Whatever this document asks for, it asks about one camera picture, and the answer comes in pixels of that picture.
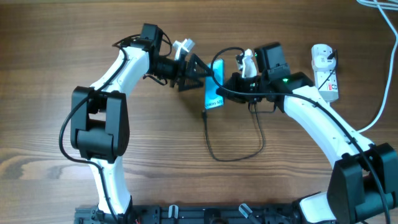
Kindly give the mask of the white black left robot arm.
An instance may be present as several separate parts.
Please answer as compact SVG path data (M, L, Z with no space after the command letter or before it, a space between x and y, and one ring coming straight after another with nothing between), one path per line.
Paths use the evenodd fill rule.
M192 42L175 42L175 58L160 54L169 44L165 32L154 24L144 24L140 34L116 43L119 55L109 70L89 87L78 86L72 93L70 142L80 153L78 162L93 172L99 202L96 214L102 222L118 222L127 217L132 198L123 170L123 154L129 144L130 125L127 98L141 78L161 85L178 85L179 91L203 86L202 78L213 74L197 55L185 57Z

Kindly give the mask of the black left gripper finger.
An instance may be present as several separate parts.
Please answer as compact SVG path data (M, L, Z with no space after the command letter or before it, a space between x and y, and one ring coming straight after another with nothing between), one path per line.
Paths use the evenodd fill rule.
M185 75L189 78L204 78L212 74L210 67L199 56L192 54L188 61Z
M178 82L178 91L187 91L197 88L202 88L204 83L199 79L194 78L181 78Z

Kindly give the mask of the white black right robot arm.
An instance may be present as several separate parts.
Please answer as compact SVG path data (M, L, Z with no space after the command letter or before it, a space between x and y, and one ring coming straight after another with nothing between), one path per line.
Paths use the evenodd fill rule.
M298 122L332 166L326 192L294 204L301 223L363 223L397 207L397 153L353 129L321 96L306 74L291 73L282 46L242 50L238 72L218 85L217 94L238 103L267 100Z

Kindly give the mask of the blue screen smartphone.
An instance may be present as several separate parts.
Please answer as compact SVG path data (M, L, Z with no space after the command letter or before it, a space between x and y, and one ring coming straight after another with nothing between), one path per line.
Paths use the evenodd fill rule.
M214 76L217 82L222 85L224 79L224 60L218 59L213 64ZM219 86L211 77L205 78L205 109L210 110L224 105L222 96L216 93Z

